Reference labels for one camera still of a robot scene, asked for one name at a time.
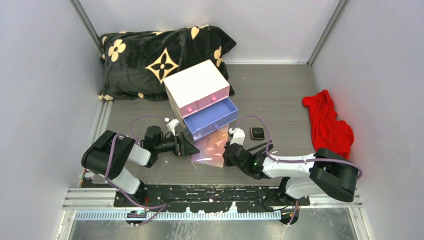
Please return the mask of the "holographic eyeshadow palette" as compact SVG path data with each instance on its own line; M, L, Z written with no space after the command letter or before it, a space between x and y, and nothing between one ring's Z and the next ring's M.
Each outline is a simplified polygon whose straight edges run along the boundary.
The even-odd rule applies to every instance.
M228 141L226 131L214 131L197 140L194 146L199 153L190 157L192 163L222 168L224 166L223 153Z

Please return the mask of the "blue drawer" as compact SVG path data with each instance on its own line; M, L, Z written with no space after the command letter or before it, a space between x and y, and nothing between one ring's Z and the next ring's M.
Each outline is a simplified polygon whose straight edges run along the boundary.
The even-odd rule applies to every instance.
M183 119L186 130L194 141L233 122L238 117L238 108L229 97L214 103Z

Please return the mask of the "black square compact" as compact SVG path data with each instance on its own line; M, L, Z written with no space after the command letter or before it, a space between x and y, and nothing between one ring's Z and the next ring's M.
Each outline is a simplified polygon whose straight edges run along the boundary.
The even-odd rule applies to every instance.
M254 141L263 141L266 137L265 128L263 126L252 126L250 128L250 138Z

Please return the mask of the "white pink drawer organizer box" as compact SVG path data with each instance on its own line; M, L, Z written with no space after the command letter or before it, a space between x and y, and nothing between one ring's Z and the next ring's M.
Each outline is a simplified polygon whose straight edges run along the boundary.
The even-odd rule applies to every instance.
M174 114L190 136L184 118L230 96L230 84L211 60L169 75L163 83Z

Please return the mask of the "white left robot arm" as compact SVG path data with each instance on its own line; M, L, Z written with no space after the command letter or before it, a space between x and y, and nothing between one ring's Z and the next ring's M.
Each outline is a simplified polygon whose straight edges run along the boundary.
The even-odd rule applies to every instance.
M164 134L157 125L146 129L140 144L133 138L106 130L83 154L81 165L125 192L126 200L138 207L146 200L145 184L126 169L126 163L130 161L150 168L159 154L167 152L185 157L198 154L200 150L183 133Z

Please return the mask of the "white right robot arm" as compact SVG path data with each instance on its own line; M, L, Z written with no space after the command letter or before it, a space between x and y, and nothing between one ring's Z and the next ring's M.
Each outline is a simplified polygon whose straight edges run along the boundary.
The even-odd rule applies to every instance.
M327 196L350 203L354 200L360 168L327 148L301 156L267 156L250 153L242 145L226 146L224 161L256 179L281 178L277 198L283 205L310 195Z

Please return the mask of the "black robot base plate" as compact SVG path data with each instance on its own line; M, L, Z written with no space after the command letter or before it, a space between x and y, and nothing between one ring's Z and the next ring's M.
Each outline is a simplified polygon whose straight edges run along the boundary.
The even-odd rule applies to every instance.
M235 207L237 213L267 213L288 209L294 202L284 200L278 186L269 185L163 185L148 184L144 204L167 204L164 211L183 213L225 213Z

